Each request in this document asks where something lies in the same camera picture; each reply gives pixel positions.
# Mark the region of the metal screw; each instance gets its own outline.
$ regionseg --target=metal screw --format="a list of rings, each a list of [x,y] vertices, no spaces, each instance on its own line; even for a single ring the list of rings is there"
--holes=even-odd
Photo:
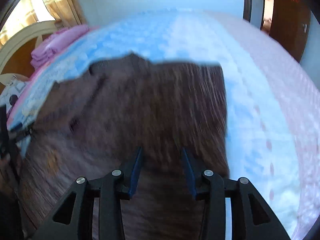
[[[211,171],[211,170],[205,170],[205,171],[204,171],[204,174],[205,174],[206,176],[210,177],[210,176],[213,175],[213,171]]]
[[[241,182],[242,184],[248,184],[248,183],[249,183],[249,180],[248,180],[247,178],[245,178],[245,177],[242,177],[242,178],[240,178],[240,182]]]
[[[84,177],[80,177],[80,178],[78,178],[78,179],[76,180],[76,182],[77,182],[78,184],[82,184],[82,183],[85,182],[85,178],[84,178]]]
[[[114,171],[112,172],[112,175],[113,175],[113,176],[119,176],[119,175],[121,175],[121,170],[114,170]]]

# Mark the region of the beige curtain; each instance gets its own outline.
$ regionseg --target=beige curtain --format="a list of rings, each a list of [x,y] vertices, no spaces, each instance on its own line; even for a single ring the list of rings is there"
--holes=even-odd
[[[0,48],[17,32],[37,21],[31,0],[20,0],[0,31]]]
[[[49,13],[66,27],[85,23],[78,0],[43,0]]]

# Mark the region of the folded pink blanket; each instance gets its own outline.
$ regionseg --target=folded pink blanket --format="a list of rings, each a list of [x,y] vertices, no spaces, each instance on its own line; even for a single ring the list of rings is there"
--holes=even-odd
[[[63,28],[52,34],[31,52],[31,65],[38,68],[88,31],[87,25],[77,25],[70,29]]]

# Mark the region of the brown wooden door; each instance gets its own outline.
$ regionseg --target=brown wooden door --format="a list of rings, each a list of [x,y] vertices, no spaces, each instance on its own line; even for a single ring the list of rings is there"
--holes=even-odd
[[[274,0],[269,36],[300,62],[308,38],[310,9],[302,1]]]

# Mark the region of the mattress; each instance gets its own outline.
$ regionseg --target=mattress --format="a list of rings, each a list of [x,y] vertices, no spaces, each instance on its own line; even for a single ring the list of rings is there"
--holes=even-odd
[[[230,178],[247,177],[291,239],[302,239],[320,213],[320,93],[276,41],[242,19],[166,10],[92,31],[37,72],[12,109],[8,126],[35,120],[55,81],[79,77],[94,61],[131,52],[152,62],[221,65]],[[231,239],[226,201],[226,239]]]

